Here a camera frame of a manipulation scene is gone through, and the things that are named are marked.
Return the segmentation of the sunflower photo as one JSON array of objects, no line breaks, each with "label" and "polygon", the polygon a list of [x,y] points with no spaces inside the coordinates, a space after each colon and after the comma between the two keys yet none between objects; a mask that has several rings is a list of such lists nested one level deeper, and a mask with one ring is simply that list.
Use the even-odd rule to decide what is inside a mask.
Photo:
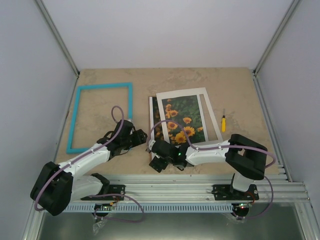
[{"label": "sunflower photo", "polygon": [[159,107],[157,97],[149,97],[150,127],[161,121],[161,113],[167,122],[167,136],[169,143],[179,146],[187,142],[201,143],[208,140],[206,124],[200,98],[197,95],[163,98]]}]

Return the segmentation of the teal wooden photo frame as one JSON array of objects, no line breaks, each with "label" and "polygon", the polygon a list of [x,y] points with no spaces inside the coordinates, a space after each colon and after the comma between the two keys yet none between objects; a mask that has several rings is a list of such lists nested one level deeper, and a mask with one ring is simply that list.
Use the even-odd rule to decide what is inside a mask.
[{"label": "teal wooden photo frame", "polygon": [[127,103],[128,111],[127,116],[129,119],[133,118],[133,83],[132,82],[122,82],[122,83],[109,83],[109,84],[94,84],[94,85],[82,85],[78,86],[75,95],[75,101],[73,106],[73,113],[70,122],[69,134],[66,145],[66,153],[71,154],[81,154],[88,150],[87,147],[84,148],[72,148],[73,137],[75,133],[76,120],[78,114],[78,107],[80,103],[80,97],[83,90],[98,90],[98,89],[116,89],[116,88],[127,88]]}]

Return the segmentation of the white passe-partout mat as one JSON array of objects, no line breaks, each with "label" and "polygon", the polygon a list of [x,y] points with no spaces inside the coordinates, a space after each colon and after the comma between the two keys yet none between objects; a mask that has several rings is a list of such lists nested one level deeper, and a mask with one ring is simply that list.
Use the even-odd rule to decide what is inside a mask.
[{"label": "white passe-partout mat", "polygon": [[[199,103],[202,107],[202,112],[205,121],[205,129],[207,132],[208,140],[205,142],[209,143],[219,143],[223,141],[223,137],[219,128],[219,124],[216,120],[216,116],[213,111],[212,104],[209,99],[209,95],[207,93],[206,88],[199,87],[199,88],[190,88],[190,89],[181,89],[181,90],[174,90],[174,91],[167,91],[157,93],[157,102],[159,107],[162,107],[162,99],[166,98],[177,98],[177,97],[184,97],[184,96],[193,96],[196,95],[199,97]],[[160,114],[161,120],[165,119],[165,115],[163,113]],[[167,133],[167,125],[166,122],[161,124],[163,137],[164,139],[169,142],[168,133]]]}]

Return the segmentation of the yellow handled screwdriver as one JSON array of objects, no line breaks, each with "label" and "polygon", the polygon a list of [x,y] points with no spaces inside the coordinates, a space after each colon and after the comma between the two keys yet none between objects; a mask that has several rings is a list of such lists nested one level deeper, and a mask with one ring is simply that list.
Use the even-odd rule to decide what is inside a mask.
[{"label": "yellow handled screwdriver", "polygon": [[225,109],[223,110],[222,118],[221,118],[221,131],[222,131],[223,133],[226,131],[226,114],[225,114]]}]

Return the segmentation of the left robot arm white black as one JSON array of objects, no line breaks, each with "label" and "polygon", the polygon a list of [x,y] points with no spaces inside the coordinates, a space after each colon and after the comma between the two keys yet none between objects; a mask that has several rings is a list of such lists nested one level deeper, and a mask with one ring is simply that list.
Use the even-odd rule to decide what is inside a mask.
[{"label": "left robot arm white black", "polygon": [[146,143],[147,136],[142,129],[135,129],[132,122],[120,121],[82,154],[58,164],[46,163],[30,192],[36,209],[57,216],[74,201],[123,200],[124,185],[112,185],[99,173],[87,173]]}]

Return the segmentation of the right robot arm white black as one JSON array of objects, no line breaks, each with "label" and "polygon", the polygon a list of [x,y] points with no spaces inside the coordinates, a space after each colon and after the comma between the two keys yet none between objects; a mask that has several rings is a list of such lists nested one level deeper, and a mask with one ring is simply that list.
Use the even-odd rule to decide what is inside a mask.
[{"label": "right robot arm white black", "polygon": [[153,154],[150,166],[158,173],[172,165],[184,171],[187,167],[202,164],[227,163],[234,170],[229,193],[236,200],[247,195],[253,181],[265,178],[268,149],[240,134],[232,134],[229,140],[190,146],[183,143],[174,146],[164,140],[151,139],[147,151]]}]

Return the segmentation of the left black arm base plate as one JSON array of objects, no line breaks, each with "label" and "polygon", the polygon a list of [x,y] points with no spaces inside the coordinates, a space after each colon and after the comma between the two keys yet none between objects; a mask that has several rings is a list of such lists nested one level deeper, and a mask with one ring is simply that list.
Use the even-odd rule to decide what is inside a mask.
[{"label": "left black arm base plate", "polygon": [[110,195],[105,196],[104,199],[107,201],[123,201],[124,197],[120,195],[124,195],[125,191],[126,191],[126,186],[123,184],[110,184],[104,193],[104,194],[110,194]]}]

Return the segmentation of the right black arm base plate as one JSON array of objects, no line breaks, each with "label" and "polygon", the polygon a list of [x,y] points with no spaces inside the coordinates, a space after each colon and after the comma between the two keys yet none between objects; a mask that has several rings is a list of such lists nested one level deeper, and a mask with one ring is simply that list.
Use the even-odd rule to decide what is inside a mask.
[{"label": "right black arm base plate", "polygon": [[230,184],[214,184],[211,194],[216,201],[256,201],[260,199],[255,184],[251,184],[245,192],[231,189]]}]

